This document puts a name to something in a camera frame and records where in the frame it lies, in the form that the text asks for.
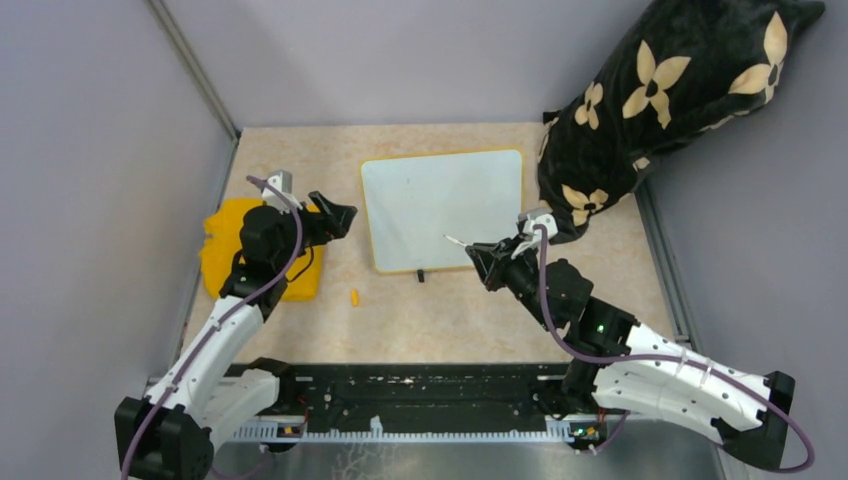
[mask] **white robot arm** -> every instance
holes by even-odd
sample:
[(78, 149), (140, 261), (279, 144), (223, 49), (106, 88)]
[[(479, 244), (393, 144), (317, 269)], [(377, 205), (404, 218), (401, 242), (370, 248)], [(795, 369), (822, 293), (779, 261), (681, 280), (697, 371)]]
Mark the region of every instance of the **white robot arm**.
[(344, 238), (357, 209), (312, 192), (318, 212), (306, 211), (285, 171), (249, 180), (261, 188), (265, 204), (244, 216), (243, 261), (233, 262), (220, 299), (186, 353), (143, 398), (127, 397), (115, 412), (122, 478), (205, 478), (221, 445), (287, 391), (282, 362), (260, 362), (238, 377), (227, 371), (280, 301), (295, 259), (307, 248)]
[[(794, 379), (716, 363), (592, 297), (592, 282), (566, 260), (546, 264), (548, 238), (557, 233), (549, 210), (519, 216), (518, 231), (514, 238), (465, 250), (488, 290), (507, 287), (574, 357), (562, 384), (563, 415), (598, 408), (638, 412), (693, 430), (765, 470), (787, 470), (780, 470), (780, 461), (790, 426), (812, 451), (787, 415)], [(557, 329), (566, 330), (565, 338)]]

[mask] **yellow foam block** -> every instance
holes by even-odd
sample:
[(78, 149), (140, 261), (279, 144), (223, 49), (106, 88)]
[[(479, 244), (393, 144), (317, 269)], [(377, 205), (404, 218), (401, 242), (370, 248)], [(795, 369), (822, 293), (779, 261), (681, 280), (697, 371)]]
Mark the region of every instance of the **yellow foam block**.
[[(253, 207), (262, 205), (257, 198), (231, 198), (224, 200), (217, 213), (203, 222), (206, 230), (206, 242), (200, 251), (200, 272), (203, 276), (203, 286), (212, 298), (218, 298), (218, 292), (230, 275), (233, 257), (241, 250), (239, 231), (244, 225), (244, 215)], [(309, 205), (310, 212), (317, 212), (314, 205)], [(312, 265), (309, 265), (310, 252), (301, 255), (286, 274), (289, 284), (283, 293), (284, 302), (308, 302), (318, 293), (318, 283), (321, 281), (321, 264), (324, 259), (324, 247), (313, 247)], [(303, 273), (292, 281), (299, 272)]]

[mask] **beige tabletop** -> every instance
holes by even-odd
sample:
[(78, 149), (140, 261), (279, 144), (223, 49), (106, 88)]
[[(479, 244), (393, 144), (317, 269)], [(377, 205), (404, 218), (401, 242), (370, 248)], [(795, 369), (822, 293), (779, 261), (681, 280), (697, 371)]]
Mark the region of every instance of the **beige tabletop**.
[[(540, 123), (342, 126), (246, 129), (225, 197), (258, 196), (244, 180), (286, 169), (301, 200), (319, 190), (360, 214), (348, 236), (325, 250), (318, 296), (281, 303), (236, 361), (265, 356), (290, 363), (500, 363), (569, 358), (507, 289), (485, 290), (472, 269), (381, 275), (374, 270), (359, 165), (367, 158), (517, 147), (525, 156), (524, 205), (538, 205), (536, 160)], [(500, 239), (474, 239), (498, 241)], [(579, 241), (549, 250), (595, 284), (594, 295), (671, 335), (654, 263), (631, 196), (592, 219)], [(353, 307), (351, 289), (359, 291)], [(206, 321), (214, 300), (201, 287), (184, 348)]]

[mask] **gray wall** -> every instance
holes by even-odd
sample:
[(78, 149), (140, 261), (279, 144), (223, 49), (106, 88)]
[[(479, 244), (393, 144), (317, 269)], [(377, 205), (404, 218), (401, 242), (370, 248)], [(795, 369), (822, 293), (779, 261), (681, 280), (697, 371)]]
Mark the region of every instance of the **gray wall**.
[[(774, 103), (670, 159), (650, 182), (703, 350), (794, 376), (815, 442), (800, 478), (845, 478), (848, 420), (848, 2), (830, 1)], [(799, 461), (790, 442), (787, 462)]]
[(0, 14), (0, 478), (117, 478), (112, 414), (173, 358), (229, 140), (144, 2), (15, 3)]
[(538, 121), (648, 0), (180, 0), (239, 127)]

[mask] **black pillow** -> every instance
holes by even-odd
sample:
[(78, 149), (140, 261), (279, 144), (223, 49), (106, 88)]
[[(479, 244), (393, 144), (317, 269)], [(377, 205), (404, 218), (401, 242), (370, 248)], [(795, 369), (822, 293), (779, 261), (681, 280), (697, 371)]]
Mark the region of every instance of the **black pillow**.
[(552, 243), (636, 189), (667, 154), (769, 103), (790, 45), (824, 13), (799, 0), (654, 0), (586, 91), (546, 113), (537, 179)]

